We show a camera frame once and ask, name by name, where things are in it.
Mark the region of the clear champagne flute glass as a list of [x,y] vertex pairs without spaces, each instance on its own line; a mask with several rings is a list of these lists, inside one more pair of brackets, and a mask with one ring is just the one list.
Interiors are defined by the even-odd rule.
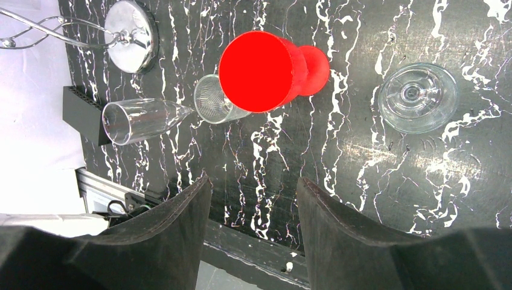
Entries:
[[108,103],[101,120],[112,143],[124,146],[157,137],[179,124],[194,109],[158,98]]

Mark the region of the clear wine glass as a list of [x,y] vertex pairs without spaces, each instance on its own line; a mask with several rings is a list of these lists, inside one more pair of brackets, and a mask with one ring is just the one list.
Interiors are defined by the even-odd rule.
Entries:
[[245,118],[251,113],[234,105],[223,92],[219,76],[203,76],[194,88],[194,105],[200,117],[210,124]]
[[395,130],[422,134],[438,129],[455,114],[459,87],[454,76],[434,63],[412,63],[386,78],[379,112]]

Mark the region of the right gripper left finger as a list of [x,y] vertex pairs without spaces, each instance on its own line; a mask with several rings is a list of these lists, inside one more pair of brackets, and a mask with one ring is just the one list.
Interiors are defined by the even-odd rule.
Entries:
[[194,289],[212,189],[177,196],[96,236],[1,227],[2,289]]

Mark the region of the red wine glass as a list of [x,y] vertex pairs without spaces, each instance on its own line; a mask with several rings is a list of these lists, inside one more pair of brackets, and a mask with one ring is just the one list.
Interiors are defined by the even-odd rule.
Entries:
[[219,63],[222,91],[235,106],[269,112],[298,96],[319,92],[330,65],[325,53],[266,31],[249,31],[225,48]]

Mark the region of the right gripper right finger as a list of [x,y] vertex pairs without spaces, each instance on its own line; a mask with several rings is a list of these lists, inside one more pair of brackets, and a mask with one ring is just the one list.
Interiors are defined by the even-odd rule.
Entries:
[[312,289],[510,289],[511,230],[469,228],[422,238],[296,186]]

